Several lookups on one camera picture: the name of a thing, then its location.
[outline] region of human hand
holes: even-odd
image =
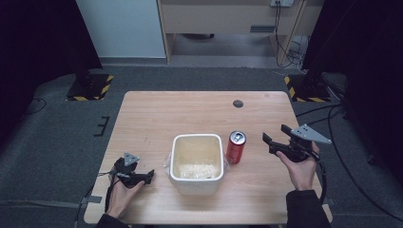
[[[312,142],[312,149],[319,153],[319,148]],[[305,161],[292,162],[280,151],[277,152],[279,159],[285,164],[290,174],[291,182],[298,191],[312,190],[317,162],[309,157]]]
[[[142,189],[145,182],[142,180],[132,188],[126,188],[125,185],[116,176],[113,176],[113,190],[110,194],[109,206],[106,214],[119,219],[125,208],[134,198],[134,196]]]

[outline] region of white wall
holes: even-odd
[[[156,0],[77,0],[99,57],[165,58]]]

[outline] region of black sleeve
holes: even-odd
[[[117,218],[103,214],[95,228],[128,228],[128,226]]]
[[[329,220],[314,190],[287,194],[287,228],[328,228]]]

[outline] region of soda can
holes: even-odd
[[[237,164],[240,162],[243,147],[245,147],[246,135],[241,131],[233,131],[229,135],[228,147],[226,151],[226,159],[230,164]]]

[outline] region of power outlet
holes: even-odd
[[[270,3],[271,7],[277,7],[280,4],[282,7],[290,8],[293,6],[294,0],[272,0]]]

